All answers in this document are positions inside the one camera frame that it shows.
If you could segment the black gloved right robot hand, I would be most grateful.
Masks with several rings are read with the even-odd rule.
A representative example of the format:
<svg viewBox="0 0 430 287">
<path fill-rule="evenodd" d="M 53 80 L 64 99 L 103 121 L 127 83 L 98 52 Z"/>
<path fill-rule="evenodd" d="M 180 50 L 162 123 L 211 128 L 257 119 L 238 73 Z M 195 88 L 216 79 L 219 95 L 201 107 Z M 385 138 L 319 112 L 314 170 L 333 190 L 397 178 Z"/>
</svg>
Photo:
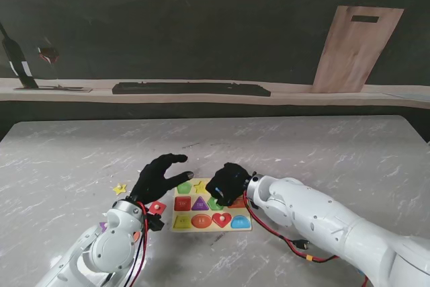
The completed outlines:
<svg viewBox="0 0 430 287">
<path fill-rule="evenodd" d="M 220 206 L 231 206 L 247 189 L 249 173 L 236 163 L 225 163 L 207 183 L 206 191 Z"/>
</svg>

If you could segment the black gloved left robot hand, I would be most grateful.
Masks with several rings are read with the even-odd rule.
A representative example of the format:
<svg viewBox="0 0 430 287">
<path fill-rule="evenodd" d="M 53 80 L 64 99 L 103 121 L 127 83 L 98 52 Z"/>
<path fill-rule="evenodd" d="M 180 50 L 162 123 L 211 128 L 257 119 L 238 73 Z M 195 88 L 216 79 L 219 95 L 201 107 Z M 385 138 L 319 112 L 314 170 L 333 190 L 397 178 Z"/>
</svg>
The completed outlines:
<svg viewBox="0 0 430 287">
<path fill-rule="evenodd" d="M 135 202 L 146 205 L 162 198 L 169 190 L 185 183 L 194 177 L 192 171 L 185 171 L 168 179 L 165 173 L 175 163 L 185 163 L 186 155 L 175 155 L 172 153 L 161 155 L 140 172 L 138 181 L 130 192 L 129 198 Z"/>
</svg>

